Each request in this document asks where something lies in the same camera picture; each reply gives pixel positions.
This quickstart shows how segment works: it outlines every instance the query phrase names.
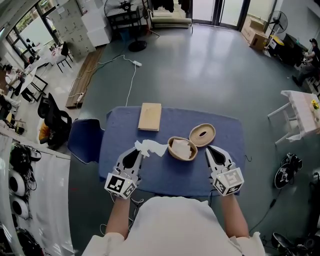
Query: white round device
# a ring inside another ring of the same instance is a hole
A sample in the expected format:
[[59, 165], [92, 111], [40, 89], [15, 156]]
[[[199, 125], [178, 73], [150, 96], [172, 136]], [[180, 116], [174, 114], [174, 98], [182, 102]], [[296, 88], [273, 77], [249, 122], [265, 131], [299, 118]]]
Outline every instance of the white round device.
[[11, 210], [13, 213], [21, 218], [29, 218], [29, 208], [27, 203], [20, 197], [12, 195], [10, 197]]
[[26, 193], [26, 183], [21, 175], [15, 170], [9, 171], [9, 188], [17, 196], [23, 197]]

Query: blue tablecloth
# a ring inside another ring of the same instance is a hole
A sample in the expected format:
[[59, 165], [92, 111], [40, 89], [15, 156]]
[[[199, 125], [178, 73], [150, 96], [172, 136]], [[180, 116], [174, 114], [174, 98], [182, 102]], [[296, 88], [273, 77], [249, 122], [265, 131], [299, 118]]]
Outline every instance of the blue tablecloth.
[[[106, 179], [112, 172], [120, 154], [135, 146], [138, 140], [153, 140], [167, 144], [173, 136], [189, 139], [190, 131], [200, 124], [212, 124], [216, 135], [211, 145], [227, 151], [245, 179], [245, 145], [242, 124], [239, 120], [193, 110], [163, 107], [160, 130], [138, 130], [141, 107], [116, 107], [107, 116], [103, 135], [99, 175]], [[151, 153], [142, 161], [139, 172], [142, 179], [138, 189], [156, 194], [183, 197], [207, 197], [213, 187], [209, 183], [210, 169], [205, 148], [198, 148], [193, 161], [173, 158], [168, 150], [162, 157]]]

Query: white tile floor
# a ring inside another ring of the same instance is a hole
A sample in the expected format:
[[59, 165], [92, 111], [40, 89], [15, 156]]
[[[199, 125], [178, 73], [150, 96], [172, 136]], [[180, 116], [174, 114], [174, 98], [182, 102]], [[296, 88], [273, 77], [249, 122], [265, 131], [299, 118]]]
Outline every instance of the white tile floor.
[[[68, 59], [67, 61], [72, 68], [70, 68], [67, 64], [64, 64], [64, 67], [60, 65], [63, 73], [61, 73], [56, 64], [53, 66], [49, 64], [46, 67], [38, 68], [36, 72], [37, 76], [48, 83], [44, 92], [47, 94], [47, 96], [48, 93], [52, 94], [59, 109], [66, 111], [72, 118], [72, 121], [78, 118], [80, 109], [68, 109], [65, 108], [65, 105], [72, 83], [76, 78], [84, 60], [85, 59], [81, 60], [80, 62], [75, 62], [73, 60], [73, 62], [71, 62]], [[35, 78], [33, 82], [41, 89], [44, 86], [44, 84], [37, 78]], [[39, 96], [39, 92], [32, 85], [29, 85], [28, 89], [31, 92], [36, 93], [36, 98]], [[32, 142], [38, 143], [39, 124], [42, 124], [43, 121], [43, 119], [38, 116], [38, 106], [40, 100], [38, 102], [29, 103], [21, 95], [18, 97], [14, 95], [13, 100], [21, 100], [21, 105], [15, 114], [15, 119], [21, 119], [22, 121], [26, 122], [26, 124], [24, 124], [25, 132], [23, 133], [23, 136]]]

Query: hanging clothes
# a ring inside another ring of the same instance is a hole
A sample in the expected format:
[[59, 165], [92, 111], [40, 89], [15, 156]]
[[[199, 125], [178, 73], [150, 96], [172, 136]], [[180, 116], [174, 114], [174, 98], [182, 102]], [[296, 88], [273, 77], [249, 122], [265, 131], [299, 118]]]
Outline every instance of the hanging clothes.
[[174, 12], [174, 0], [152, 0], [153, 9], [158, 10], [159, 7], [163, 7], [170, 13]]
[[187, 13], [190, 9], [190, 0], [178, 0], [178, 4], [181, 5], [181, 9], [184, 10], [185, 13]]

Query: black cap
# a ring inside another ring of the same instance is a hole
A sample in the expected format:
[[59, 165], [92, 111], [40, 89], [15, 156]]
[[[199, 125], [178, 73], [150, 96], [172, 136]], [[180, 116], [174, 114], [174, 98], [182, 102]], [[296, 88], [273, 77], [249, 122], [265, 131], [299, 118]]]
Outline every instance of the black cap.
[[318, 42], [316, 39], [312, 38], [309, 40], [310, 43], [314, 43], [316, 46], [318, 46]]
[[12, 70], [12, 66], [11, 66], [11, 65], [6, 65], [5, 70], [6, 70], [6, 71]]

